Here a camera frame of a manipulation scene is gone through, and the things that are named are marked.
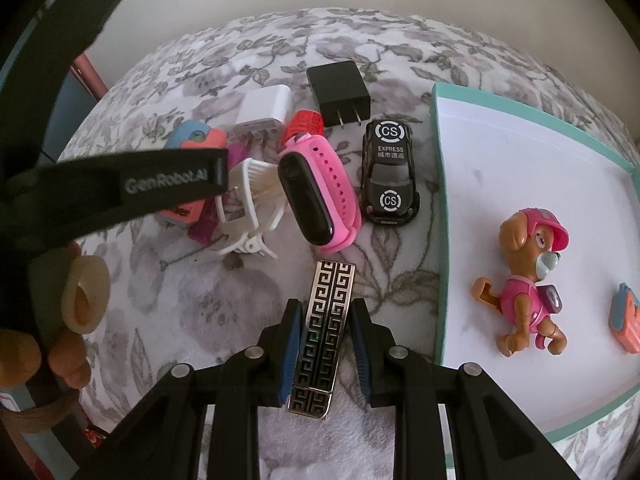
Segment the blue gripper pad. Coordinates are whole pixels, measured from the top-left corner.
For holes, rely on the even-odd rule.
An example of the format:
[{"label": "blue gripper pad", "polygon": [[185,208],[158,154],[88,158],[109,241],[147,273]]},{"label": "blue gripper pad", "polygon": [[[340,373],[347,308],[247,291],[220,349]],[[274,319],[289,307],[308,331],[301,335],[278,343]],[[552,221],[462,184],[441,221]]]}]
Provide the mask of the blue gripper pad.
[{"label": "blue gripper pad", "polygon": [[364,345],[362,337],[362,329],[358,322],[355,310],[350,312],[351,323],[351,340],[353,341],[353,353],[356,357],[356,369],[358,371],[358,380],[360,381],[360,391],[364,396],[367,404],[371,404],[371,365],[367,355],[367,349]]},{"label": "blue gripper pad", "polygon": [[296,307],[296,313],[291,324],[289,339],[282,357],[282,374],[280,375],[280,387],[278,388],[278,402],[282,405],[287,400],[293,385],[293,374],[296,370],[298,349],[300,348],[300,323],[302,322],[302,306],[300,302]]}]

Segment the white tray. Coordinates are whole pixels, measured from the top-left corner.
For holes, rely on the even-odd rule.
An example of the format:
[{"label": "white tray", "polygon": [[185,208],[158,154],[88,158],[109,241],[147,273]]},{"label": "white tray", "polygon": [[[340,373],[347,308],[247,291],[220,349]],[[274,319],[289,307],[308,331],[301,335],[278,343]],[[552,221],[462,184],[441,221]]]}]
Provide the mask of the white tray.
[{"label": "white tray", "polygon": [[[619,283],[640,292],[640,173],[564,121],[486,92],[438,84],[432,119],[449,248],[436,362],[480,364],[556,442],[640,389],[640,354],[627,354],[608,324]],[[510,323],[470,295],[479,276],[501,290],[509,269],[498,229],[525,207],[549,209],[569,231],[569,246],[544,282],[562,299],[554,316],[568,338],[561,356],[532,341],[526,351],[503,357],[495,337],[509,333]]]}]

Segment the greek key pattern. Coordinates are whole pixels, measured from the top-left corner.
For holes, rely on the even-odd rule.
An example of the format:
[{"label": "greek key pattern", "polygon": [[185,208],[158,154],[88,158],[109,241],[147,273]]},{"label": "greek key pattern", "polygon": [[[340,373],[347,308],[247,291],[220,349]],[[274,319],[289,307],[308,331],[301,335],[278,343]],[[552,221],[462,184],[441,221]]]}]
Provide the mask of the greek key pattern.
[{"label": "greek key pattern", "polygon": [[311,418],[325,418],[332,394],[293,386],[287,411]]},{"label": "greek key pattern", "polygon": [[289,411],[318,418],[318,413],[325,416],[329,409],[354,274],[353,264],[320,261],[316,265]]}]

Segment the cs logo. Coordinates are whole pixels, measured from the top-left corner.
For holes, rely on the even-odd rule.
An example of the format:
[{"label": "cs logo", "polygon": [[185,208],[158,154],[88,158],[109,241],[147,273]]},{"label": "cs logo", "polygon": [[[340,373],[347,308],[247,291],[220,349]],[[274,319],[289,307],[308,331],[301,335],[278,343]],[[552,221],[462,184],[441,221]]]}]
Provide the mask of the cs logo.
[{"label": "cs logo", "polygon": [[382,195],[380,195],[380,205],[382,206],[382,209],[389,213],[398,211],[401,203],[400,195],[398,195],[398,193],[393,189],[387,189]]},{"label": "cs logo", "polygon": [[384,142],[399,142],[404,139],[404,128],[395,121],[381,121],[376,124],[376,135]]}]

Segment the black tracker screen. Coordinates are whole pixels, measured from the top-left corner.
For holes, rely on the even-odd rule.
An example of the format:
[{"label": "black tracker screen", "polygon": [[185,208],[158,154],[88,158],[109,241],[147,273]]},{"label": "black tracker screen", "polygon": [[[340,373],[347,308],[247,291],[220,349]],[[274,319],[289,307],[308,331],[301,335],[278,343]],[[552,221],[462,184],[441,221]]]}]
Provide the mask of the black tracker screen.
[{"label": "black tracker screen", "polygon": [[334,222],[306,158],[296,152],[284,155],[278,162],[278,177],[306,240],[327,245],[334,237]]}]

